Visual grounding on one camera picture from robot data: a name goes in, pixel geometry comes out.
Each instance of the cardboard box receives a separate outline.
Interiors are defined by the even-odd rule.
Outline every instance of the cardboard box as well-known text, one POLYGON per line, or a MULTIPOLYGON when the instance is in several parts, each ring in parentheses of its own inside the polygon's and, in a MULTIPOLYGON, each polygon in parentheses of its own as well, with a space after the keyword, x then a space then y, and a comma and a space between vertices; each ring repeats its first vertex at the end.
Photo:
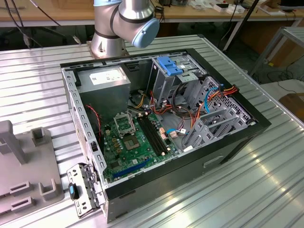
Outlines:
POLYGON ((94 0, 52 0, 54 6, 65 10, 92 10, 94 0))
POLYGON ((279 102, 304 122, 304 93, 287 94, 279 102))

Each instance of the blue cable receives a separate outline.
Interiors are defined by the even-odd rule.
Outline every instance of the blue cable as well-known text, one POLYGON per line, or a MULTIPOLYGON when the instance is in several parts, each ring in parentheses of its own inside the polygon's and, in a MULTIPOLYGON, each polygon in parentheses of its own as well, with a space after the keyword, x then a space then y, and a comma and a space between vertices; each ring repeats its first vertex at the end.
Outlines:
POLYGON ((217 90, 219 89, 218 87, 213 87, 211 88, 207 93, 206 93, 206 96, 205 96, 205 100, 204 100, 204 104, 205 104, 205 109, 207 111, 207 113, 210 113, 209 109, 208 109, 208 104, 207 104, 207 100, 208 100, 208 95, 209 93, 212 91, 212 90, 217 90))
POLYGON ((176 131, 176 129, 171 128, 171 129, 167 130, 166 133, 169 134, 170 132, 174 132, 174 131, 176 131))

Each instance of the slotted aluminum surface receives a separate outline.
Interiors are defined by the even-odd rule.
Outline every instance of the slotted aluminum surface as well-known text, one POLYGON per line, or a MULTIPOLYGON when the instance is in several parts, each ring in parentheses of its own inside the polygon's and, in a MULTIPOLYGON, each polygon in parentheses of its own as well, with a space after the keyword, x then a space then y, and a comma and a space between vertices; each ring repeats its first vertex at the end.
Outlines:
POLYGON ((282 33, 304 48, 304 28, 303 27, 287 27, 282 33))
POLYGON ((233 160, 106 224, 101 211, 79 220, 66 170, 84 162, 68 112, 59 63, 91 59, 86 45, 1 52, 0 120, 14 133, 51 131, 65 198, 4 227, 303 227, 304 134, 299 123, 256 87, 233 62, 198 36, 158 38, 130 54, 195 48, 236 84, 272 125, 233 160))

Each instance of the floor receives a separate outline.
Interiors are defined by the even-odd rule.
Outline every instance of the floor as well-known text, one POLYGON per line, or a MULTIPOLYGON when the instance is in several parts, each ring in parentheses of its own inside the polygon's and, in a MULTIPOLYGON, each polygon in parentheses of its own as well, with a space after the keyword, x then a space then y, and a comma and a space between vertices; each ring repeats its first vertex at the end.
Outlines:
MULTIPOLYGON (((203 34, 208 40, 217 46, 219 43, 218 41, 225 33, 228 25, 228 23, 181 23, 178 28, 178 35, 203 34)), ((86 34, 92 34, 94 32, 93 26, 87 27, 87 31, 85 26, 64 26, 61 28, 53 27, 53 29, 56 29, 56 31, 66 36, 68 45, 76 44, 76 42, 73 40, 73 35, 76 35, 82 41, 82 43, 85 43, 86 34)), ((0 28, 0 33, 8 30, 10 30, 10 28, 0 28)), ((34 33, 34 38, 44 47, 63 45, 62 38, 60 37, 50 35, 39 29, 33 29, 32 32, 34 33)), ((9 35, 8 37, 8 44, 3 43, 4 40, 0 39, 0 50, 27 48, 23 42, 23 37, 19 32, 9 35)), ((221 42, 219 46, 220 48, 224 47, 227 39, 228 38, 225 38, 221 42)), ((245 71, 250 70, 258 58, 258 53, 250 49, 247 45, 243 44, 240 40, 235 42, 227 55, 245 71)), ((299 79, 301 76, 303 76, 303 64, 304 57, 288 68, 288 70, 290 70, 293 74, 293 79, 299 79)), ((289 74, 289 77, 286 77, 286 75, 276 72, 278 70, 285 71, 285 69, 278 69, 268 65, 263 65, 254 75, 254 79, 260 84, 265 84, 272 81, 282 81, 292 78, 291 73, 289 74)))

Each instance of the metal bracket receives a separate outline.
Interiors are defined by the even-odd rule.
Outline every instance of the metal bracket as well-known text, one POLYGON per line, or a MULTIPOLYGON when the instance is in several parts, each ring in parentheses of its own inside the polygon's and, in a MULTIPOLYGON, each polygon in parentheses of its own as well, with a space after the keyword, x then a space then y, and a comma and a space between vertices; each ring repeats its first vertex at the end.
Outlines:
POLYGON ((67 170, 70 183, 75 184, 79 193, 79 198, 74 199, 79 218, 88 215, 105 204, 105 195, 101 188, 101 183, 96 180, 97 176, 91 171, 91 168, 92 165, 76 164, 67 170))

